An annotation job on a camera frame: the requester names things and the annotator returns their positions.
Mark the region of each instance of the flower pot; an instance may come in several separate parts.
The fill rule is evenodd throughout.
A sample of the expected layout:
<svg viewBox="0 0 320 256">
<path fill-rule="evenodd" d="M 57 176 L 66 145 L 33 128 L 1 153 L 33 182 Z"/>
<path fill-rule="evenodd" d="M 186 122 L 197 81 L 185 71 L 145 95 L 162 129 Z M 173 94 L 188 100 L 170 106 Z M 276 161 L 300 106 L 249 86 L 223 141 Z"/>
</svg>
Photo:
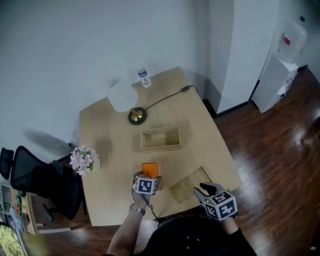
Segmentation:
<svg viewBox="0 0 320 256">
<path fill-rule="evenodd" d="M 97 158 L 97 159 L 93 162 L 92 171 L 90 170 L 90 168 L 87 168 L 86 171 L 87 171 L 88 173 L 95 173 L 95 172 L 99 171 L 100 168 L 101 168 L 100 159 Z"/>
</svg>

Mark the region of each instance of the pink flowers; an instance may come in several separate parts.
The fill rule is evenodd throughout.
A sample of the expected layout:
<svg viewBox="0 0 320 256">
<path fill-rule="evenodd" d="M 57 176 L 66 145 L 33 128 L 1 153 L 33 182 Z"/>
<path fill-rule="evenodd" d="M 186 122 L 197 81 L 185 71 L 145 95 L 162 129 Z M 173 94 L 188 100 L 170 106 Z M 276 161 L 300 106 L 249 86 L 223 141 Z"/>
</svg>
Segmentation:
<svg viewBox="0 0 320 256">
<path fill-rule="evenodd" d="M 71 153 L 70 165 L 72 165 L 72 169 L 79 175 L 85 175 L 87 169 L 92 171 L 93 164 L 99 156 L 94 148 L 85 146 L 76 147 Z"/>
</svg>

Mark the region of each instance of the water bottle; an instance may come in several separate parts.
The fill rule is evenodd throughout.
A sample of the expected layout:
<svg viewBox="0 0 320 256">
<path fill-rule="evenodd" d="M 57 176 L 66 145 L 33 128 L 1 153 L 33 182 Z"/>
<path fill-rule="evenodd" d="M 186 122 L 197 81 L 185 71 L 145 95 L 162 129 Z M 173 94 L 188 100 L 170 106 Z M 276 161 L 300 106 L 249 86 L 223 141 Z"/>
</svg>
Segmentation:
<svg viewBox="0 0 320 256">
<path fill-rule="evenodd" d="M 151 80 L 143 66 L 138 68 L 138 75 L 141 77 L 141 84 L 143 87 L 148 88 L 151 86 Z"/>
</svg>

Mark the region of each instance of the black shirt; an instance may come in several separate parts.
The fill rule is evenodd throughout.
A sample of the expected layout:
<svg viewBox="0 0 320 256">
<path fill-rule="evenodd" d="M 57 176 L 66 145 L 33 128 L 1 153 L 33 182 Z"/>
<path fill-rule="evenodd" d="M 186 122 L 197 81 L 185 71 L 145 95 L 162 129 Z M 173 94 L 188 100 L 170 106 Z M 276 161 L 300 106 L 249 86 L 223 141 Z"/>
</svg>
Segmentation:
<svg viewBox="0 0 320 256">
<path fill-rule="evenodd" d="M 135 255 L 257 256 L 240 229 L 227 235 L 216 221 L 201 216 L 180 217 L 162 225 Z"/>
</svg>

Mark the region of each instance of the chair backrest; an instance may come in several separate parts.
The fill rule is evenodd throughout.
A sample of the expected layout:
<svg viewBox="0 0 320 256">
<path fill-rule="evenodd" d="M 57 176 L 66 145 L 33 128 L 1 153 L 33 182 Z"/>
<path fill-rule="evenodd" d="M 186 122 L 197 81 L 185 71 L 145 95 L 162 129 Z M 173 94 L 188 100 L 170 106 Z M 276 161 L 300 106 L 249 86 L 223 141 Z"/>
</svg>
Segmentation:
<svg viewBox="0 0 320 256">
<path fill-rule="evenodd" d="M 10 177 L 10 171 L 13 163 L 15 152 L 13 150 L 1 149 L 0 153 L 0 174 L 8 180 Z"/>
<path fill-rule="evenodd" d="M 16 149 L 10 178 L 14 189 L 49 198 L 58 177 L 51 164 L 41 161 L 24 146 Z"/>
</svg>

